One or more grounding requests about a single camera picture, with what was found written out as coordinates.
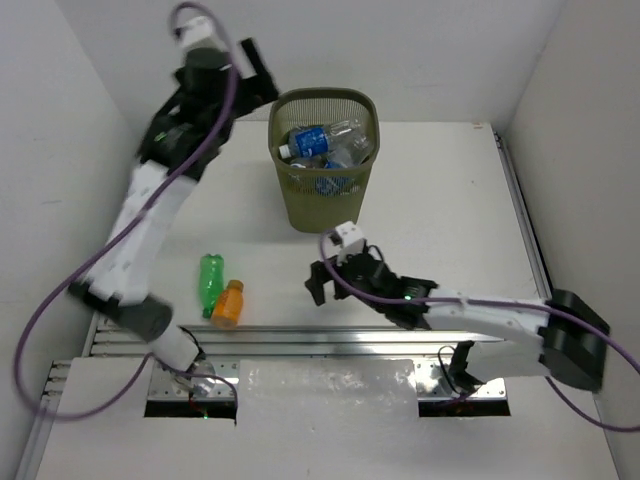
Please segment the green plastic bottle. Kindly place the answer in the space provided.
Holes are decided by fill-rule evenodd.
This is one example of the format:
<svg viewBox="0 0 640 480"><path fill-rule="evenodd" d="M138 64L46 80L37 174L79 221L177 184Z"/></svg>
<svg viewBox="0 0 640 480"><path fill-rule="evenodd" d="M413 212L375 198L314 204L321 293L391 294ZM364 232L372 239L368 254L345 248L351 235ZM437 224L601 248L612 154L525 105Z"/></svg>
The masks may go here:
<svg viewBox="0 0 640 480"><path fill-rule="evenodd" d="M202 308L202 317L210 319L219 295L225 288L224 258L207 254L199 262L198 296Z"/></svg>

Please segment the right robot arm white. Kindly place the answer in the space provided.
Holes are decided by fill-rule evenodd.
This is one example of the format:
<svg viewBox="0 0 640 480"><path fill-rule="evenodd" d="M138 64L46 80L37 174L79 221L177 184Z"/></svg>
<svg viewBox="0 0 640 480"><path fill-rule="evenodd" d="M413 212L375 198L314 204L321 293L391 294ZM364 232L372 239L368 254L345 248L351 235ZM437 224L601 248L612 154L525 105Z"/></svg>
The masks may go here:
<svg viewBox="0 0 640 480"><path fill-rule="evenodd" d="M467 393L495 378L549 376L569 387L597 393L603 384L608 323L577 294L556 289L548 299L512 302L465 299L436 282L396 275L364 246L344 260L318 260L305 282L316 305L326 283L337 300L354 297L405 330L462 331L491 342L456 345L446 375Z"/></svg>

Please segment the clear unlabelled bottle white cap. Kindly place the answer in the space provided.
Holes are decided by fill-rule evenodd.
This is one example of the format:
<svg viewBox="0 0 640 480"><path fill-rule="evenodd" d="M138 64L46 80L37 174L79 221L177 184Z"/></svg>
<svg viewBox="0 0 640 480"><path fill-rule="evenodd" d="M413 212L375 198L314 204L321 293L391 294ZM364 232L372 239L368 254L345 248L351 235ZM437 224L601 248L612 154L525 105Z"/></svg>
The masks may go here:
<svg viewBox="0 0 640 480"><path fill-rule="evenodd" d="M365 128L358 124L330 150L325 167L329 169L358 167L368 158L373 146Z"/></svg>

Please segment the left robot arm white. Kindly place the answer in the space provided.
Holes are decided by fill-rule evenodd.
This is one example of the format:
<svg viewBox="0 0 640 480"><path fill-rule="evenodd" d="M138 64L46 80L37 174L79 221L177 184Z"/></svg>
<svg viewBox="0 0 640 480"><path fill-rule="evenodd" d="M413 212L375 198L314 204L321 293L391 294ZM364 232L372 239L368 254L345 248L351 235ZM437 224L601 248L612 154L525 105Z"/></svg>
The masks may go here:
<svg viewBox="0 0 640 480"><path fill-rule="evenodd" d="M240 47L254 69L247 78L216 47L186 52L174 73L176 91L152 117L136 152L109 237L113 247L68 288L70 296L137 336L178 371L190 370L202 353L174 320L171 305L149 292L155 257L235 120L279 96L253 39Z"/></svg>

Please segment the blue label bottle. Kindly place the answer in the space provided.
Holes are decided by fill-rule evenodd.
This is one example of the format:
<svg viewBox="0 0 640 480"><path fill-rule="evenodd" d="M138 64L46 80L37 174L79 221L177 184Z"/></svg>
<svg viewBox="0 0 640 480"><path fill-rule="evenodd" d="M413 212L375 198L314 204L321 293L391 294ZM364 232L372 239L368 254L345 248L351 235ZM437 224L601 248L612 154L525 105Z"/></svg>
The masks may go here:
<svg viewBox="0 0 640 480"><path fill-rule="evenodd" d="M279 147L282 159L311 158L329 152L329 138L323 127L294 128L287 142Z"/></svg>

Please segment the clear bottle colourful label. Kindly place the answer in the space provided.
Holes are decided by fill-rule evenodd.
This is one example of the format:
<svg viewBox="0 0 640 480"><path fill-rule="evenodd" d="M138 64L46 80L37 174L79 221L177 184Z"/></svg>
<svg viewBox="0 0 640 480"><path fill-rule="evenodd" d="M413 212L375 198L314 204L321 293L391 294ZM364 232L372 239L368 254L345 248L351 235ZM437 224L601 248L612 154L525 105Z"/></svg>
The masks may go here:
<svg viewBox="0 0 640 480"><path fill-rule="evenodd" d="M337 170L341 169L341 166L335 162L312 158L302 158L290 164L291 167L305 170ZM347 187L351 184L352 179L346 176L320 176L314 177L310 180L306 180L299 174L290 174L289 177L294 185L300 187L307 187L310 184L315 189L315 192L324 197L333 197L343 194Z"/></svg>

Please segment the small orange juice bottle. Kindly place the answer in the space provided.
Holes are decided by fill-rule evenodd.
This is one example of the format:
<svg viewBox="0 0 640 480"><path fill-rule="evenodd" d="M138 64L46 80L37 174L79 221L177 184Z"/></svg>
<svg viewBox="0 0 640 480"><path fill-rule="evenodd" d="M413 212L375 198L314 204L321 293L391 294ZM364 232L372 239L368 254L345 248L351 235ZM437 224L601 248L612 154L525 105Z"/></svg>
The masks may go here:
<svg viewBox="0 0 640 480"><path fill-rule="evenodd" d="M244 306L244 284L239 280L230 280L219 295L211 315L212 324L219 329L234 329Z"/></svg>

